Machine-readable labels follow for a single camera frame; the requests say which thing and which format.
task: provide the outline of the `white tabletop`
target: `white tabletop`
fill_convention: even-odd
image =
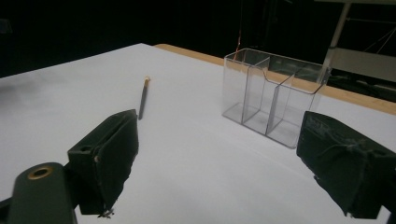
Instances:
[[[0,200],[15,177],[117,112],[138,111],[139,154],[111,219],[78,223],[386,223],[344,217],[296,151],[221,115],[222,67],[144,44],[0,79]],[[396,151],[396,117],[322,97],[318,112]]]

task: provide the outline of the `acrylic organizer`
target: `acrylic organizer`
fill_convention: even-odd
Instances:
[[[329,75],[321,64],[241,49],[224,58],[222,115],[295,148]]]

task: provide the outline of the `pencil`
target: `pencil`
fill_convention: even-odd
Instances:
[[[150,78],[145,77],[145,85],[143,86],[142,99],[140,100],[139,119],[143,118],[143,111],[145,109],[146,98],[148,95],[149,81],[150,81]]]

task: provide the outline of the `white table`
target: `white table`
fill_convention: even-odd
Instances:
[[[0,79],[0,200],[15,177],[108,116],[138,110],[139,154],[111,219],[78,223],[386,223],[344,217],[296,151],[221,115],[222,67],[144,44]],[[318,112],[396,151],[396,117],[322,97]]]

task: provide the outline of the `clear plastic container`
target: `clear plastic container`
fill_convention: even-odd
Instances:
[[[306,110],[318,103],[330,73],[308,63],[255,49],[224,58],[222,115],[295,148]]]

